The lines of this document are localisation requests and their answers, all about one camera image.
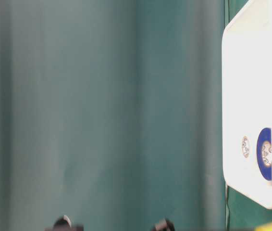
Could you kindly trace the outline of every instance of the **white box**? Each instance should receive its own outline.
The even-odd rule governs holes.
[[[272,209],[272,0],[249,0],[228,24],[222,64],[225,181]]]

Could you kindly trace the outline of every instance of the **black object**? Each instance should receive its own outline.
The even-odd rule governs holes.
[[[71,226],[71,222],[68,217],[63,216],[55,222],[53,228],[46,228],[45,231],[84,231],[84,226]]]
[[[151,231],[175,231],[175,230],[173,223],[165,218],[161,220],[158,224],[155,224]]]

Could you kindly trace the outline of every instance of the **blue circular button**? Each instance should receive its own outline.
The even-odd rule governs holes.
[[[272,180],[272,131],[264,128],[258,137],[257,161],[260,172],[266,180]]]

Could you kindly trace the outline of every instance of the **teal fabric backdrop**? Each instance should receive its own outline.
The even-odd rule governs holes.
[[[246,2],[247,0],[225,0],[225,15],[229,15],[226,23],[237,14]],[[231,188],[228,196],[230,229],[256,227],[272,222],[272,210],[263,208]]]
[[[0,0],[0,231],[224,228],[220,0]]]

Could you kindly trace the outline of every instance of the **small round label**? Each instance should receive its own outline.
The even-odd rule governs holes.
[[[245,158],[249,156],[249,141],[246,136],[242,140],[242,152]]]
[[[272,165],[272,145],[269,141],[265,141],[262,145],[262,160],[266,167]]]

